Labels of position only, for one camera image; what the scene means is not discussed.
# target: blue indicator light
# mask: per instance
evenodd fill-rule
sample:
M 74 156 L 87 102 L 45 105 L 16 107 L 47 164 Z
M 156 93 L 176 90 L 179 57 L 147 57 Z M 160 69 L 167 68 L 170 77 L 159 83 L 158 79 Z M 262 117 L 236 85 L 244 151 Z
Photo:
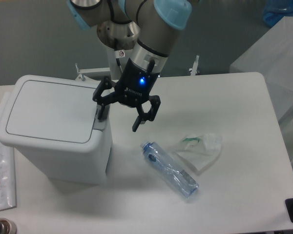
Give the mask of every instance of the blue indicator light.
M 145 84 L 145 78 L 144 77 L 142 77 L 141 79 L 140 79 L 140 84 L 142 85 L 142 84 Z

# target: blue object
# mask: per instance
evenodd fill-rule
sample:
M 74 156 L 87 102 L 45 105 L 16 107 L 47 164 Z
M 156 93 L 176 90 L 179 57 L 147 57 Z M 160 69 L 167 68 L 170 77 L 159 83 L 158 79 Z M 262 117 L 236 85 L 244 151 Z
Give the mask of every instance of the blue object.
M 141 144 L 143 155 L 183 196 L 188 198 L 199 187 L 196 181 L 156 142 Z
M 122 12 L 127 16 L 126 10 L 125 10 L 125 2 L 126 0 L 118 0 L 118 5 L 121 8 Z
M 187 0 L 154 0 L 154 7 L 159 16 L 171 27 L 183 30 L 192 11 Z
M 77 22 L 78 26 L 82 29 L 82 30 L 87 30 L 90 29 L 89 25 L 83 20 L 83 18 L 77 13 L 76 9 L 73 7 L 73 5 L 70 3 L 70 0 L 66 1 L 66 4 L 70 10 L 70 12 L 72 13 L 75 21 Z
M 293 0 L 268 0 L 263 11 L 263 20 L 273 27 L 284 16 L 293 16 Z
M 139 83 L 140 83 L 141 85 L 144 85 L 144 84 L 146 83 L 145 78 L 142 77 L 142 78 L 140 79 Z

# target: white table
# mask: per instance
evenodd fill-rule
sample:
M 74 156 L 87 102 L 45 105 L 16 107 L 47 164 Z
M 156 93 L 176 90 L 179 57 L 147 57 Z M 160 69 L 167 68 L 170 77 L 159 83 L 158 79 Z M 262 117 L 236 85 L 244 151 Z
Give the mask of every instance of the white table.
M 12 86 L 0 87 L 0 98 Z M 16 151 L 17 205 L 0 212 L 20 234 L 221 234 L 293 229 L 284 200 L 293 172 L 264 78 L 259 73 L 160 78 L 154 122 L 131 126 L 136 111 L 113 104 L 106 186 L 48 179 Z M 219 133 L 223 150 L 185 201 L 143 159 L 145 139 L 167 147 L 190 133 Z

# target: robotic arm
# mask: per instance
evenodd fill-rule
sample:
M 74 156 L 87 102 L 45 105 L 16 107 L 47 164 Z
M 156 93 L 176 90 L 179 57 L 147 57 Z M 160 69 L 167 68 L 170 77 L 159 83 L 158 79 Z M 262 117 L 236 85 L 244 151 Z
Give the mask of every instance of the robotic arm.
M 105 77 L 93 93 L 97 102 L 98 119 L 107 105 L 119 102 L 136 108 L 138 117 L 132 126 L 135 132 L 140 124 L 154 121 L 161 104 L 159 96 L 149 93 L 185 28 L 191 13 L 191 4 L 198 0 L 70 0 L 68 6 L 83 29 L 107 20 L 121 29 L 138 25 L 140 33 L 134 41 L 132 54 L 118 82 Z M 126 39 L 114 39 L 115 44 L 128 46 Z M 114 92 L 102 96 L 104 90 Z M 151 109 L 144 112 L 142 104 L 150 101 Z

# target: light blue joint cap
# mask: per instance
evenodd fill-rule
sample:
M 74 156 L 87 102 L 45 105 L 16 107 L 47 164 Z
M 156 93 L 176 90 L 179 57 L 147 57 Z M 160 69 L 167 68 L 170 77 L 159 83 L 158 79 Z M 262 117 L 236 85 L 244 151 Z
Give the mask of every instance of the light blue joint cap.
M 72 13 L 75 21 L 77 22 L 78 26 L 82 29 L 82 30 L 87 30 L 90 29 L 89 25 L 86 24 L 86 22 L 83 20 L 83 18 L 77 13 L 77 11 L 75 10 L 75 8 L 73 7 L 73 5 L 70 3 L 70 0 L 66 1 L 66 4 L 70 10 L 70 12 Z
M 121 8 L 122 12 L 127 16 L 126 10 L 125 10 L 125 2 L 126 0 L 118 0 L 118 5 Z
M 154 0 L 154 7 L 159 16 L 171 27 L 183 30 L 192 11 L 187 0 Z

